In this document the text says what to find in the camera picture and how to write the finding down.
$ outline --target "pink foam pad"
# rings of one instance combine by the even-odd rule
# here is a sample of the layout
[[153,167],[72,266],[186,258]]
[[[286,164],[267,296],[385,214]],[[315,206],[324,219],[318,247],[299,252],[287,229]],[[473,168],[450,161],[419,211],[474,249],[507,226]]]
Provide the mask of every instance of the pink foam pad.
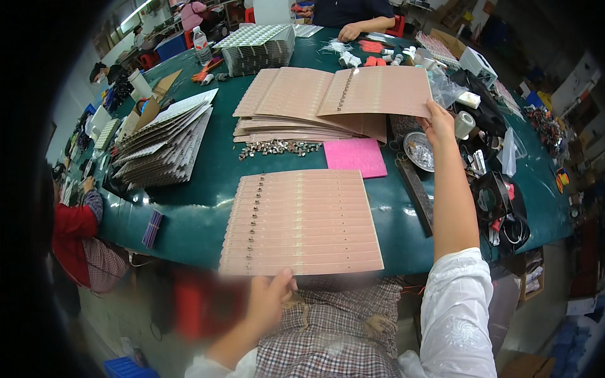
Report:
[[361,177],[385,177],[387,166],[376,139],[360,138],[324,142],[329,169],[359,169]]

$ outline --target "face mask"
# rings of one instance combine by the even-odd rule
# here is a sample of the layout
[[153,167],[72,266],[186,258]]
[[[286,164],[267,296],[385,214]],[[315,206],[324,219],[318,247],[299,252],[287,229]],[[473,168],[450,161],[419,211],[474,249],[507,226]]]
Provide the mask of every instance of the face mask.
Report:
[[106,80],[107,77],[105,76],[104,72],[101,72],[101,75],[99,75],[99,80],[97,80],[97,84],[101,84],[104,80]]

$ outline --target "tape roll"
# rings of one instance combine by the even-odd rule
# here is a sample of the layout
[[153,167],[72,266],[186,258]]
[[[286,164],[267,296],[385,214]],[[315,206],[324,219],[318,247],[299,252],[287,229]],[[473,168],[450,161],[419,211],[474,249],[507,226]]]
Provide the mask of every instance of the tape roll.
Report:
[[459,139],[468,138],[468,133],[475,127],[475,119],[465,111],[456,114],[454,119],[454,135]]

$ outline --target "checkered shirt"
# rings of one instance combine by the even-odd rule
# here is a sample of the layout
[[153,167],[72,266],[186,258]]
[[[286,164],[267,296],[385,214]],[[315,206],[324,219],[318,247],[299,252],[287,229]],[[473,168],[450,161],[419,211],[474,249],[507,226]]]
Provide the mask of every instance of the checkered shirt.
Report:
[[402,277],[346,292],[299,290],[258,344],[257,377],[400,377],[394,342]]

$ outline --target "red jacket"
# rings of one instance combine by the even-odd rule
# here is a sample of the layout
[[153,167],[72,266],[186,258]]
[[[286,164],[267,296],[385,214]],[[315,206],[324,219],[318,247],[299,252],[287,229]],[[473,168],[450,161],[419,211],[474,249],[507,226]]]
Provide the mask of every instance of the red jacket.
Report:
[[90,288],[82,239],[97,233],[97,218],[87,205],[54,207],[53,252],[67,275],[80,286]]

